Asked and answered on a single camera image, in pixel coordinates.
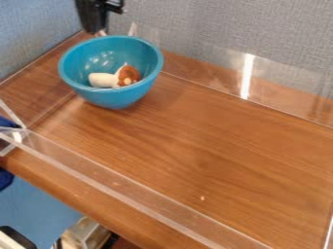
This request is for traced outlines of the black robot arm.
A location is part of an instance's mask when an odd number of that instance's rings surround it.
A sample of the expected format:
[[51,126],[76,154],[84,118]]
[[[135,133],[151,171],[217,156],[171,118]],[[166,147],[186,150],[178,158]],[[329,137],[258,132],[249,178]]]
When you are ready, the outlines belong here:
[[125,0],[74,0],[84,31],[92,35],[106,31],[109,12],[122,14]]

